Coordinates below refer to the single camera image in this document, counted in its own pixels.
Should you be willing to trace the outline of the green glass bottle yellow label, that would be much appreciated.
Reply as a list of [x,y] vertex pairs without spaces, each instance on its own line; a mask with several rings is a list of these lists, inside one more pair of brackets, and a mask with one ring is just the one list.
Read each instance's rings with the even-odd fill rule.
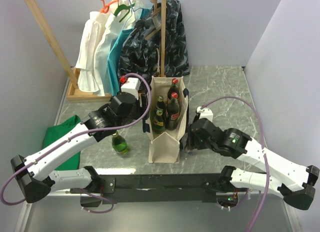
[[163,96],[160,95],[160,96],[157,97],[157,102],[156,102],[154,110],[155,110],[155,112],[157,110],[162,110],[163,112],[166,111],[166,104],[164,102],[164,97]]

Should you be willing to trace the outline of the cola bottle front red cap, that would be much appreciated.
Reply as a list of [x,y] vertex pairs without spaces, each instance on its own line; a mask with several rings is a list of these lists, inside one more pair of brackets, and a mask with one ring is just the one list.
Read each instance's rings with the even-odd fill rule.
[[178,96],[177,92],[173,92],[166,107],[166,128],[170,131],[175,130],[178,126],[178,118],[180,115]]

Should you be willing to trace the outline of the beige canvas tote bag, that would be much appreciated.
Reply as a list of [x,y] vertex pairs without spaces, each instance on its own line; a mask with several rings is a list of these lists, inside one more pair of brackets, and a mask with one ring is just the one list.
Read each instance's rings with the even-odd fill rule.
[[168,91],[172,85],[170,77],[153,77],[150,83],[151,92],[148,98],[151,98],[148,118],[142,120],[143,131],[149,137],[149,163],[173,163],[180,161],[180,150],[183,149],[182,138],[187,131],[189,122],[189,91],[185,86],[182,77],[179,77],[177,87],[179,90],[180,115],[178,125],[175,130],[166,130],[161,134],[153,131],[152,124],[155,112],[155,106],[159,96],[164,100],[168,97]]

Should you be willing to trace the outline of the dark cola bottle red cap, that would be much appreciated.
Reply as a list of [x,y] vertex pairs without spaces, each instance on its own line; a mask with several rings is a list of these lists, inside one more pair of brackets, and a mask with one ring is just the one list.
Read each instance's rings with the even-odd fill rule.
[[176,93],[178,95],[178,98],[180,97],[179,87],[178,87],[179,80],[177,78],[173,78],[171,80],[171,86],[167,92],[167,104],[170,102],[172,93]]

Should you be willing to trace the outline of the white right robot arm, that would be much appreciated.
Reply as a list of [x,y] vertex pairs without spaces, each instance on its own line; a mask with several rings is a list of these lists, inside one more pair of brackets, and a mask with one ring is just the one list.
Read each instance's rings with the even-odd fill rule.
[[200,118],[191,124],[189,131],[201,148],[261,170],[249,172],[226,165],[217,183],[222,190],[247,188],[267,192],[282,198],[296,209],[306,211],[310,208],[320,173],[318,167],[291,162],[262,147],[248,134],[235,128],[221,130],[206,118]]

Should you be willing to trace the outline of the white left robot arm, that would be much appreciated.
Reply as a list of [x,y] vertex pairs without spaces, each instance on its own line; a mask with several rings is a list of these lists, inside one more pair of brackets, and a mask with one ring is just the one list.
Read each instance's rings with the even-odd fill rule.
[[35,203],[50,192],[63,189],[100,192],[103,183],[92,166],[76,170],[56,169],[78,152],[141,120],[151,106],[148,94],[142,95],[141,99],[142,102],[130,93],[120,92],[46,148],[27,157],[17,155],[11,159],[13,176],[24,200]]

